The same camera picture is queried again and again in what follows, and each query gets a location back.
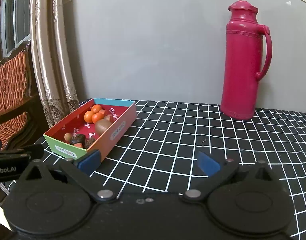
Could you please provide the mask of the orange tangerine in box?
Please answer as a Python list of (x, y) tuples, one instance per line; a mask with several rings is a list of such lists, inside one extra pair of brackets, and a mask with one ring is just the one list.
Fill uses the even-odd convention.
[(86, 111), (84, 114), (84, 121), (88, 124), (92, 124), (92, 116), (94, 115), (93, 111)]

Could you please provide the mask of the dark brown wrinkled fruit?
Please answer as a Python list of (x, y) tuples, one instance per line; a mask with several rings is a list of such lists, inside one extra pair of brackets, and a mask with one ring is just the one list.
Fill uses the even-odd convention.
[(84, 146), (85, 139), (86, 139), (86, 136), (84, 134), (75, 134), (71, 137), (71, 139), (69, 140), (69, 143), (72, 145), (82, 144)]

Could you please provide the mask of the pink thermos flask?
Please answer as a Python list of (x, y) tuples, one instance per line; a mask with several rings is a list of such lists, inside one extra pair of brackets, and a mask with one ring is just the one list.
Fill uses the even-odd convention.
[(228, 8), (226, 60), (220, 110), (227, 116), (248, 120), (255, 112), (259, 82), (272, 60), (272, 38), (267, 25), (258, 24), (257, 7), (236, 1)]

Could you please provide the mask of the dark spiky fruit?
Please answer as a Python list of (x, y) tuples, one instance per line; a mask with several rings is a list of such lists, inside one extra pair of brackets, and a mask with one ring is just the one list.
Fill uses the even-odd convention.
[(94, 137), (86, 138), (84, 142), (84, 148), (87, 150), (95, 141), (96, 139)]

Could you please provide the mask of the window frame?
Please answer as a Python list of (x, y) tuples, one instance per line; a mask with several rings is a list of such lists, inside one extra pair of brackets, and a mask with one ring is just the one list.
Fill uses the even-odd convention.
[(30, 38), (30, 0), (0, 0), (2, 57)]

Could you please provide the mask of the colourful cardboard fruit box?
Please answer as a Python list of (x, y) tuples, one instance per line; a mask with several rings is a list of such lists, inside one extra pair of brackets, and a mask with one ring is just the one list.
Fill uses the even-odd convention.
[[(113, 124), (102, 135), (96, 133), (95, 124), (88, 124), (84, 120), (85, 113), (91, 110), (94, 105), (101, 105), (106, 113), (112, 115), (114, 119)], [(50, 128), (44, 134), (44, 138), (50, 149), (64, 158), (77, 160), (93, 150), (99, 150), (101, 160), (104, 160), (136, 120), (136, 116), (136, 103), (132, 100), (94, 98)], [(83, 134), (87, 139), (94, 138), (96, 141), (88, 148), (76, 147), (75, 144), (71, 145), (65, 141), (66, 133)]]

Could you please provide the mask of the round brown fruit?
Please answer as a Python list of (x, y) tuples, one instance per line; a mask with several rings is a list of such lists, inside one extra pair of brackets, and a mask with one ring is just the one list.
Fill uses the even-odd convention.
[(70, 143), (71, 138), (72, 138), (72, 134), (71, 134), (71, 133), (65, 133), (65, 135), (64, 135), (64, 140), (65, 140), (67, 143)]

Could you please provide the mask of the orange tangerine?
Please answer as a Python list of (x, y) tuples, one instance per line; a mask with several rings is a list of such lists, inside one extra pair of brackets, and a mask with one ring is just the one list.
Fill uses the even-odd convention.
[(93, 111), (86, 111), (84, 114), (84, 121), (88, 124), (92, 124), (92, 116), (94, 115)]
[(99, 111), (99, 113), (101, 113), (101, 114), (103, 114), (104, 116), (106, 116), (106, 115), (107, 115), (107, 110), (101, 109), (101, 110)]

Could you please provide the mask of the small orange fruit piece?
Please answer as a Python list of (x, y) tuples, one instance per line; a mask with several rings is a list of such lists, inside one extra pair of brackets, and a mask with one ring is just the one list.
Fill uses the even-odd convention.
[(83, 144), (81, 142), (74, 144), (73, 146), (78, 148), (84, 148)]

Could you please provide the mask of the black white grid tablecloth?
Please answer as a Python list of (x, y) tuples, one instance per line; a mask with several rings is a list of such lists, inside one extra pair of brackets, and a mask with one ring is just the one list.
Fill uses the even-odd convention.
[[(0, 239), (306, 239), (306, 113), (257, 109), (238, 121), (217, 105), (135, 101), (136, 120), (91, 178), (117, 194), (99, 203), (46, 153), (2, 205)], [(239, 163), (205, 201), (183, 194), (208, 176), (201, 151)]]

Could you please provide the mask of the beige satin curtain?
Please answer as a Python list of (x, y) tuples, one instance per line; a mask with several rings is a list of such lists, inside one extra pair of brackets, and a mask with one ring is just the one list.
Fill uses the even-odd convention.
[(79, 106), (66, 43), (63, 0), (30, 0), (30, 33), (38, 93), (52, 127)]

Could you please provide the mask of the wooden sofa orange cushions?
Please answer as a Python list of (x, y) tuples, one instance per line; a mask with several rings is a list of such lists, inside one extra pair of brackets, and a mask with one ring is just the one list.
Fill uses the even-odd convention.
[(24, 41), (0, 61), (1, 149), (33, 144), (48, 129), (34, 75), (31, 43)]

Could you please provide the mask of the large brown oval fruit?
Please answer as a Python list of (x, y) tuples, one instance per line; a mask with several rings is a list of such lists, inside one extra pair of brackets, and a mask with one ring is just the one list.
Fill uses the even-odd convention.
[(106, 130), (109, 129), (109, 127), (112, 125), (112, 123), (109, 120), (101, 119), (98, 120), (94, 124), (94, 129), (97, 135), (101, 136), (103, 133), (106, 132)]

